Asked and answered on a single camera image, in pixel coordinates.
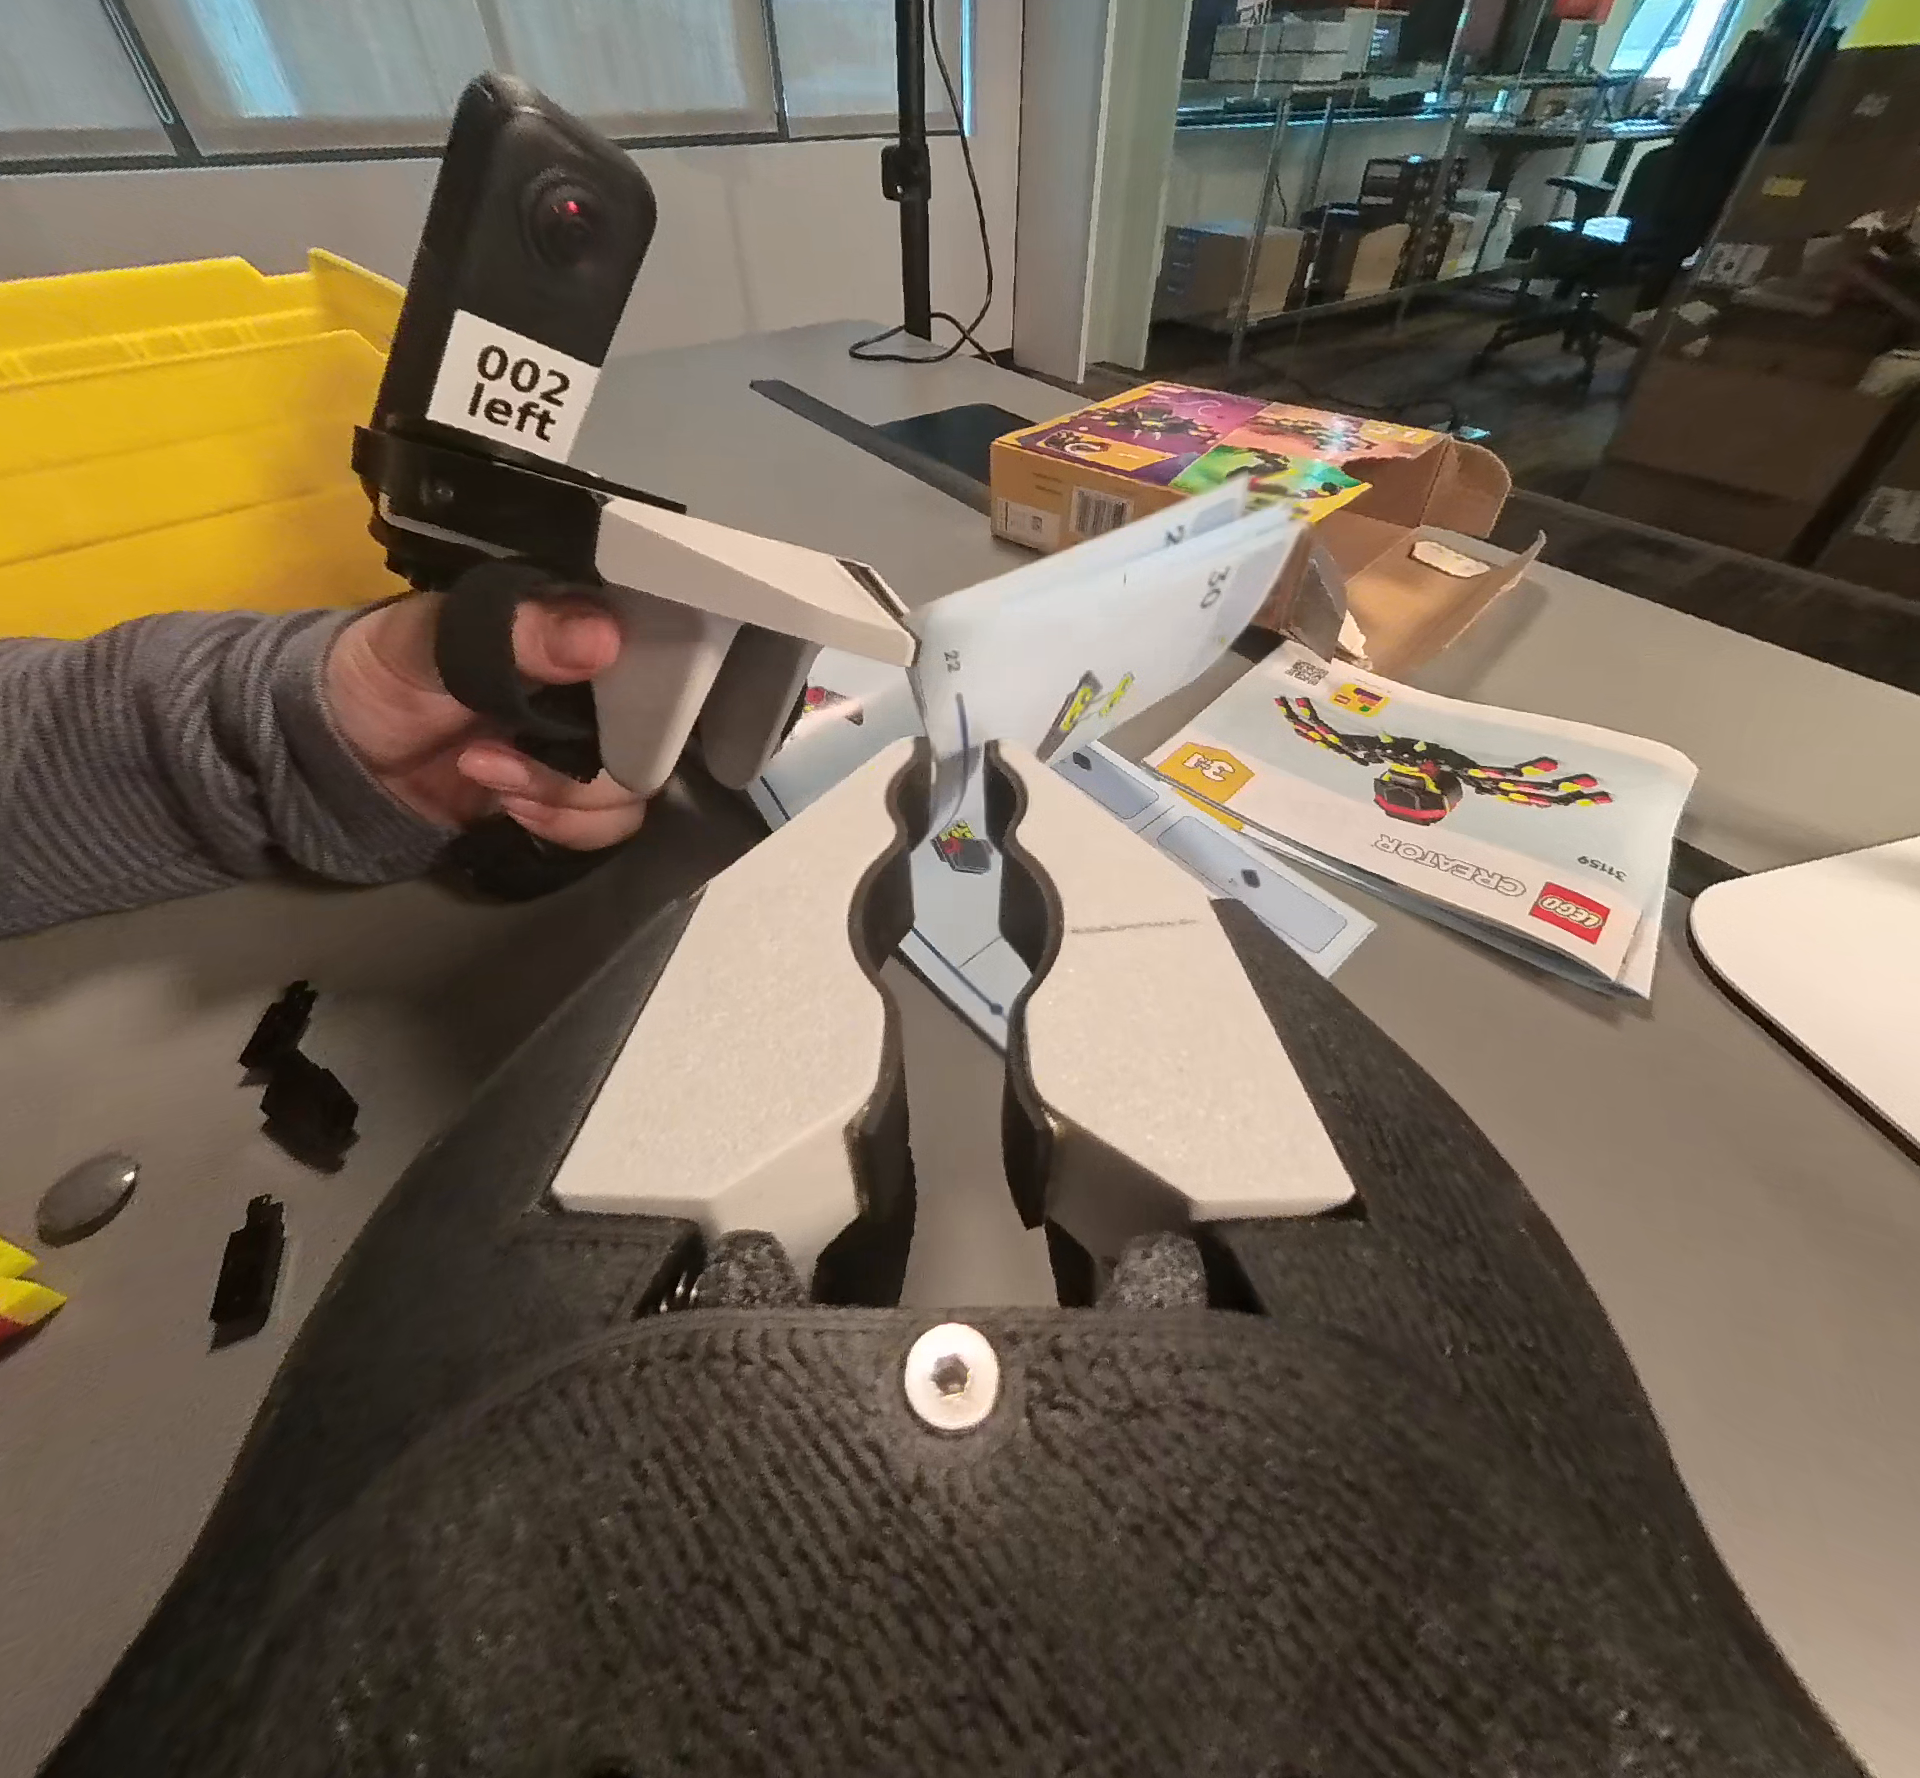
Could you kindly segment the black office chair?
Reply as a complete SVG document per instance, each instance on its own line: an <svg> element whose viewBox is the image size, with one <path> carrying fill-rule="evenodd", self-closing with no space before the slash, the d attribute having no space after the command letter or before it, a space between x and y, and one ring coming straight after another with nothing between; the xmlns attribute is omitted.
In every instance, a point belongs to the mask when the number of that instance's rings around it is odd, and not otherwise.
<svg viewBox="0 0 1920 1778"><path fill-rule="evenodd" d="M1839 37L1834 0L1781 0L1742 37L1678 133L1637 161L1617 211L1619 233L1597 232L1597 216L1537 232L1527 272L1551 282L1549 298L1503 318L1466 372L1481 372L1498 352L1551 335L1580 359L1588 387L1603 345L1639 352L1644 333L1632 316L1659 310L1703 252L1754 155L1788 137Z"/></svg>

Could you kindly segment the dark teal desk pad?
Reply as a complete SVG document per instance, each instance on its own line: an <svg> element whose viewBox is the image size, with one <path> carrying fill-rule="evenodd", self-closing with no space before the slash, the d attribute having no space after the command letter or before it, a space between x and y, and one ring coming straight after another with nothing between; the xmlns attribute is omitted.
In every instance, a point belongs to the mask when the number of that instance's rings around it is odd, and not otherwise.
<svg viewBox="0 0 1920 1778"><path fill-rule="evenodd" d="M753 391L980 516L992 508L992 447L1028 425L1026 416L984 401L862 421L786 381L755 377Z"/></svg>

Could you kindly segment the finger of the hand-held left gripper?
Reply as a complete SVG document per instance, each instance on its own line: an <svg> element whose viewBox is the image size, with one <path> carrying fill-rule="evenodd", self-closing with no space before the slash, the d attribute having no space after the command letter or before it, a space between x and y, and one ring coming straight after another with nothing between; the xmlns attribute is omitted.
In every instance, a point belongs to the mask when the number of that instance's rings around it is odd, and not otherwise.
<svg viewBox="0 0 1920 1778"><path fill-rule="evenodd" d="M889 665L913 665L906 606L874 567L637 499L599 513L596 570L714 618Z"/></svg>

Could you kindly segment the orange cardboard lego box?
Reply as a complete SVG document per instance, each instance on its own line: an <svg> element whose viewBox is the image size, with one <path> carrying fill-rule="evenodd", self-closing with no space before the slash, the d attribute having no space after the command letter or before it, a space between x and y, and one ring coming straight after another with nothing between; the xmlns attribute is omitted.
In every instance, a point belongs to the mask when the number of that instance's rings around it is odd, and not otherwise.
<svg viewBox="0 0 1920 1778"><path fill-rule="evenodd" d="M1236 479L1312 526L1341 579L1338 655L1390 677L1453 645L1544 548L1536 536L1505 562L1464 548L1490 542L1514 489L1481 445L1173 382L997 438L989 525L997 542L1048 555Z"/></svg>

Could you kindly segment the yellow plastic bin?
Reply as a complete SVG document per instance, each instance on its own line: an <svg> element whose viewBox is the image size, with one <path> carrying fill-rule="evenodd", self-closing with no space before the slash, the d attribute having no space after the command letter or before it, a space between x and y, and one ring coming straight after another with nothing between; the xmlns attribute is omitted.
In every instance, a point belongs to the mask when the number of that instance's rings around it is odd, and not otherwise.
<svg viewBox="0 0 1920 1778"><path fill-rule="evenodd" d="M403 288L328 252L2 286L2 633L401 591L352 438Z"/></svg>

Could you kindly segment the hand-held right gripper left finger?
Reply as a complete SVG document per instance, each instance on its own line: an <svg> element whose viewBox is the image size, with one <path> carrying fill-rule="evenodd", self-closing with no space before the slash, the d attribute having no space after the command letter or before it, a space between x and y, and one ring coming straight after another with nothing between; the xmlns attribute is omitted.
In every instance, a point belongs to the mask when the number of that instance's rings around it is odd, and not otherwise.
<svg viewBox="0 0 1920 1778"><path fill-rule="evenodd" d="M901 1014L919 745L699 892L550 1180L564 1210L764 1232L811 1298L894 1305L916 1222Z"/></svg>

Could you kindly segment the black tripod pole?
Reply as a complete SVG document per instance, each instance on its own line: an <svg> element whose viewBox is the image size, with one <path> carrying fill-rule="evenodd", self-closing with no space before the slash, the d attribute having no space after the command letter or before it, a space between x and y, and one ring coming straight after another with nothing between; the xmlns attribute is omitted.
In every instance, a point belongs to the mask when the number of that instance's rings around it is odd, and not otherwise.
<svg viewBox="0 0 1920 1778"><path fill-rule="evenodd" d="M928 10L929 0L892 0L897 125L879 159L882 194L899 211L901 327L914 340L933 332Z"/></svg>

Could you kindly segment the wooden desk lamp white base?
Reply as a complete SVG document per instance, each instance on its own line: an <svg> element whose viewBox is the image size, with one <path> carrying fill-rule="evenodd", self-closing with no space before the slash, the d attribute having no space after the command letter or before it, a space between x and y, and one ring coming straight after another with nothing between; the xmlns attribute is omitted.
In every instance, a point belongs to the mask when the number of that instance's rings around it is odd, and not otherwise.
<svg viewBox="0 0 1920 1778"><path fill-rule="evenodd" d="M1691 901L1715 984L1812 1075L1918 1151L1918 841L1715 880Z"/></svg>

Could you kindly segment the small black yellow lego assembly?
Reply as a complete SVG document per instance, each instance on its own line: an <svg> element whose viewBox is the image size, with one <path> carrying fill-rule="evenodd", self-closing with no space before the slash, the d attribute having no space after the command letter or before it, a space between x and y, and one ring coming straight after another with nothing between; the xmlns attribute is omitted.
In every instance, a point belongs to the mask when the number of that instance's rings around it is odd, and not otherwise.
<svg viewBox="0 0 1920 1778"><path fill-rule="evenodd" d="M2 1271L2 1356L29 1339L54 1315L63 1310L63 1292L42 1282L37 1253L10 1238L0 1241Z"/></svg>

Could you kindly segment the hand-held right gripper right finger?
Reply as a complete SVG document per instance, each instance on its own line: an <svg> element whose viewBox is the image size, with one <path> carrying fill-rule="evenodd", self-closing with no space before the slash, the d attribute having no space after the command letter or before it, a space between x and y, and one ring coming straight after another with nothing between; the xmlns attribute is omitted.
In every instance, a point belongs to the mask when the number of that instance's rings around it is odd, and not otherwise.
<svg viewBox="0 0 1920 1778"><path fill-rule="evenodd" d="M1002 1163L1062 1305L1131 1241L1348 1210L1353 1175L1261 987L1283 941L1033 752L992 741L1001 931L1028 967L1006 1017Z"/></svg>

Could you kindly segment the grey round lego tile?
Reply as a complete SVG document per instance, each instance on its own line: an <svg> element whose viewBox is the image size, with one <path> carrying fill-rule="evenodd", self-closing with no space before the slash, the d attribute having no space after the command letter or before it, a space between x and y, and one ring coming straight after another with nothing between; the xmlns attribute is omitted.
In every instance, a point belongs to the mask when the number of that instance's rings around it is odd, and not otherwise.
<svg viewBox="0 0 1920 1778"><path fill-rule="evenodd" d="M37 1241L66 1246L90 1238L120 1216L139 1178L140 1161L124 1149L74 1161L37 1199Z"/></svg>

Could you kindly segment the closed instruction booklet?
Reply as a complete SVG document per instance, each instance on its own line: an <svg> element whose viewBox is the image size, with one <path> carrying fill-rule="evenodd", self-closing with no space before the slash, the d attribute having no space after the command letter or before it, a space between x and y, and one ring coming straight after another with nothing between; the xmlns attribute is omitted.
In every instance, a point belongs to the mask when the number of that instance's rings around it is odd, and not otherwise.
<svg viewBox="0 0 1920 1778"><path fill-rule="evenodd" d="M1651 995L1696 779L1656 740L1283 641L1144 762L1249 845L1613 995Z"/></svg>

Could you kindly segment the black lego slope piece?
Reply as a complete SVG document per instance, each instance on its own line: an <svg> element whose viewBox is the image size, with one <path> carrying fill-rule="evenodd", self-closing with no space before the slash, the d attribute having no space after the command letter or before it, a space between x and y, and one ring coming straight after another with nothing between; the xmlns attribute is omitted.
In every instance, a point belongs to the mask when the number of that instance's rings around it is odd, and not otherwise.
<svg viewBox="0 0 1920 1778"><path fill-rule="evenodd" d="M261 1122L301 1166L335 1173L357 1141L359 1104L333 1070L291 1048L264 1072Z"/></svg>

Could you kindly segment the instruction booklet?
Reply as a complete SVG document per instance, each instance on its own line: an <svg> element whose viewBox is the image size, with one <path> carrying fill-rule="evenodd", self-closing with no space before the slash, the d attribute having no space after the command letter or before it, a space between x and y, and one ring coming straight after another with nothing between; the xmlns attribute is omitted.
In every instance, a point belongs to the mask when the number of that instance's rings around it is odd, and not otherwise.
<svg viewBox="0 0 1920 1778"><path fill-rule="evenodd" d="M931 818L907 860L914 921L901 958L1002 1050L1028 967L1001 933L987 743L1016 741L1045 765L1092 758L1099 740L1195 682L1270 604L1283 633L1336 655L1349 611L1334 555L1300 503L1258 503L1236 476L914 608L911 670L826 650L748 794L777 828L894 740L931 741Z"/></svg>
<svg viewBox="0 0 1920 1778"><path fill-rule="evenodd" d="M1249 845L1613 995L1651 995L1696 779L1656 740L1283 641L1144 762Z"/></svg>

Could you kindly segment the black lego clip piece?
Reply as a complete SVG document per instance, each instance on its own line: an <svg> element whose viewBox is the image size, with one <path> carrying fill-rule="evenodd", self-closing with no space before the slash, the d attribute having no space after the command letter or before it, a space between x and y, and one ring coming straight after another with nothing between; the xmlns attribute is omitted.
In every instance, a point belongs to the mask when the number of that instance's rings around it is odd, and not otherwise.
<svg viewBox="0 0 1920 1778"><path fill-rule="evenodd" d="M239 1055L239 1065L249 1075L264 1075L298 1056L317 1002L318 992L311 984L305 978L289 984L252 1026L252 1034Z"/></svg>
<svg viewBox="0 0 1920 1778"><path fill-rule="evenodd" d="M207 1302L207 1349L220 1351L257 1336L269 1322L284 1266L283 1200L257 1194L229 1234Z"/></svg>

